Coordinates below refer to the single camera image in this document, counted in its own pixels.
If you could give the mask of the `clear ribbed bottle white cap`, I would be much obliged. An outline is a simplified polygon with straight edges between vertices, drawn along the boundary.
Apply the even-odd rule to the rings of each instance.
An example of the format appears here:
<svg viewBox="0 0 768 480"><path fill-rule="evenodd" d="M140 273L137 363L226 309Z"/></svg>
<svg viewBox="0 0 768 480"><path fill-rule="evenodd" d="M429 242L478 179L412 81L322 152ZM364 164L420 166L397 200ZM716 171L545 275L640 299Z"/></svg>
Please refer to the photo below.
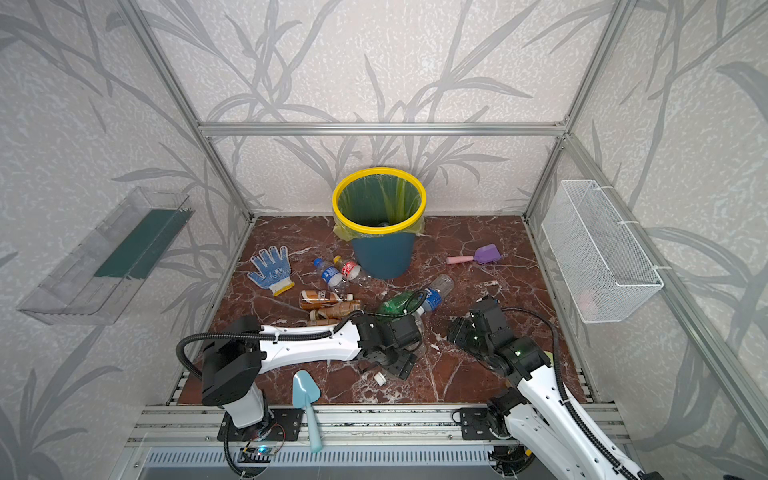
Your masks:
<svg viewBox="0 0 768 480"><path fill-rule="evenodd" d="M378 371L377 373L375 373L373 376L373 380L376 383L376 385L379 387L390 385L397 381L397 379L393 377L391 374L383 371Z"/></svg>

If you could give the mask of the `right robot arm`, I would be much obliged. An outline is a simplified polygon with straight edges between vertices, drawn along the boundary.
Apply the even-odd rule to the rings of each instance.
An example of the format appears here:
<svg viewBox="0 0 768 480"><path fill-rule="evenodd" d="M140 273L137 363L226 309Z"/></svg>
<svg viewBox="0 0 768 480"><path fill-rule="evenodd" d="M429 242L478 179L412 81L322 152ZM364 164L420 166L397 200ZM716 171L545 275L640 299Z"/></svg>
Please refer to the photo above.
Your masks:
<svg viewBox="0 0 768 480"><path fill-rule="evenodd" d="M533 339L516 335L508 324L509 313L526 314L546 325L552 354ZM451 321L448 341L510 382L506 392L487 403L491 431L530 449L556 478L662 477L623 453L570 393L559 362L558 329L542 315L503 307L486 296Z"/></svg>

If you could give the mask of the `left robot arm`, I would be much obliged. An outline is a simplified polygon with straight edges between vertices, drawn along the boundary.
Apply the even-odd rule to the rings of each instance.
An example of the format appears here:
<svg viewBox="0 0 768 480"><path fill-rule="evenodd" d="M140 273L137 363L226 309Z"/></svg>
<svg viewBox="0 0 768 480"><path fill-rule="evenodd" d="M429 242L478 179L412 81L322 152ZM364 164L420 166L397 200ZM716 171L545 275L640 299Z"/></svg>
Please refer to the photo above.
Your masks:
<svg viewBox="0 0 768 480"><path fill-rule="evenodd" d="M225 410L229 425L244 430L270 422L259 375L279 368L326 360L362 359L395 377L409 377L422 334L414 315L394 317L355 310L324 326L275 327L244 316L217 333L178 341L175 354L201 381L201 402Z"/></svg>

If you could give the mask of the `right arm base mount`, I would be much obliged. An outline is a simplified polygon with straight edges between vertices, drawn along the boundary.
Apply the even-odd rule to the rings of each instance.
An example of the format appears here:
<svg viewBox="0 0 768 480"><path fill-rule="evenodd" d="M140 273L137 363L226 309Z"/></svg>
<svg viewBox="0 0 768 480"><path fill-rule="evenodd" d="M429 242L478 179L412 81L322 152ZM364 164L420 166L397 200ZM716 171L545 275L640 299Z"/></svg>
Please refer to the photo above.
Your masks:
<svg viewBox="0 0 768 480"><path fill-rule="evenodd" d="M451 413L465 441L510 440L503 417L489 407L463 407Z"/></svg>

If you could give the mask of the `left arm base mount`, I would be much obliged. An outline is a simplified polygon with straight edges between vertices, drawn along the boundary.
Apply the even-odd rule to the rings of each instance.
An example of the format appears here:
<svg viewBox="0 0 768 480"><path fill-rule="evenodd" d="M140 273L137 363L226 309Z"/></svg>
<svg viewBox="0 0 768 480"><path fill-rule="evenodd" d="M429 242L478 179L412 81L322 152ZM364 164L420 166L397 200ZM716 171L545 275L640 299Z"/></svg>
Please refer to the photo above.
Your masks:
<svg viewBox="0 0 768 480"><path fill-rule="evenodd" d="M269 408L262 421L245 428L234 427L230 415L226 413L217 433L217 440L294 442L301 430L303 413L303 410L295 408Z"/></svg>

